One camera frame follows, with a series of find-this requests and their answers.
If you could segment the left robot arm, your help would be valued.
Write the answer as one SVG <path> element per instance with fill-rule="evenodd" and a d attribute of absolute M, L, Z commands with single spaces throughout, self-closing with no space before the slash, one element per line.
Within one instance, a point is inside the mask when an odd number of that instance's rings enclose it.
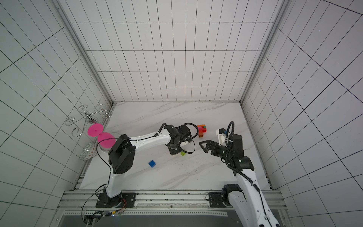
<path fill-rule="evenodd" d="M 108 166 L 110 167 L 109 179 L 105 188 L 98 195 L 97 208 L 118 208 L 124 205 L 132 207 L 130 199 L 123 196 L 123 180 L 125 173 L 129 171 L 137 153 L 147 151 L 153 147 L 165 145 L 171 155 L 182 152 L 182 143 L 192 142 L 197 134 L 192 135 L 189 123 L 178 127 L 162 124 L 158 131 L 138 137 L 121 135 L 115 140 L 115 144 L 108 151 Z"/>

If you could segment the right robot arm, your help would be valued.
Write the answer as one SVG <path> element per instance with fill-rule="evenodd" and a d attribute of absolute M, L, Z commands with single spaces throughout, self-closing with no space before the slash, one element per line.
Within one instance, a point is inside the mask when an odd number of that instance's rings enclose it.
<path fill-rule="evenodd" d="M 237 184 L 226 184 L 222 189 L 223 203 L 234 208 L 244 227 L 279 227 L 257 181 L 254 166 L 243 150 L 243 137 L 229 135 L 225 144 L 202 141 L 205 153 L 219 157 L 232 170 Z"/>

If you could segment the dark blue lego brick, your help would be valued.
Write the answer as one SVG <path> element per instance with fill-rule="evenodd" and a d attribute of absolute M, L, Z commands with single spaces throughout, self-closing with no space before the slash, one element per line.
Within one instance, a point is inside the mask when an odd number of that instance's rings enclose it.
<path fill-rule="evenodd" d="M 149 162 L 149 165 L 150 165 L 151 168 L 153 168 L 156 165 L 156 163 L 152 160 L 152 161 Z"/>

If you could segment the patterned white mug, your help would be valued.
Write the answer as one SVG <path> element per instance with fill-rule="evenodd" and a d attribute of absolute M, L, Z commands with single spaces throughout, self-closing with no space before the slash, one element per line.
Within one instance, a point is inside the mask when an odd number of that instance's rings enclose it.
<path fill-rule="evenodd" d="M 97 154 L 96 146 L 94 143 L 90 142 L 89 144 L 86 145 L 85 148 L 83 148 L 80 154 L 80 159 L 86 161 L 93 158 L 96 154 Z"/>

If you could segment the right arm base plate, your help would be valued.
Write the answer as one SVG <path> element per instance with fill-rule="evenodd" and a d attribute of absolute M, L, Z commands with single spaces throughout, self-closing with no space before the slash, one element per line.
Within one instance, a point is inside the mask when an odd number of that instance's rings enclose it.
<path fill-rule="evenodd" d="M 211 192 L 206 196 L 206 200 L 209 202 L 211 208 L 227 208 L 224 204 L 222 193 Z"/>

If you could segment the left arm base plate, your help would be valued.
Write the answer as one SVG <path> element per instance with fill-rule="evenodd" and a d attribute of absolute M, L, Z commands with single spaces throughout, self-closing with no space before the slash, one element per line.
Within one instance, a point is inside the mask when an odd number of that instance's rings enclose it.
<path fill-rule="evenodd" d="M 136 200 L 136 193 L 121 193 L 113 198 L 106 192 L 100 193 L 96 208 L 133 208 Z"/>

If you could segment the aluminium mounting rail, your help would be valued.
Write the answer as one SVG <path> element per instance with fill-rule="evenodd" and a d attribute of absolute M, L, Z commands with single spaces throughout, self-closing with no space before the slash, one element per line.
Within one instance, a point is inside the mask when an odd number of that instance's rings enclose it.
<path fill-rule="evenodd" d="M 95 210 L 98 197 L 94 190 L 66 191 L 58 205 L 59 209 Z M 136 195 L 127 200 L 134 210 L 178 210 L 178 209 L 210 209 L 208 191 L 151 191 L 125 190 L 125 193 Z"/>

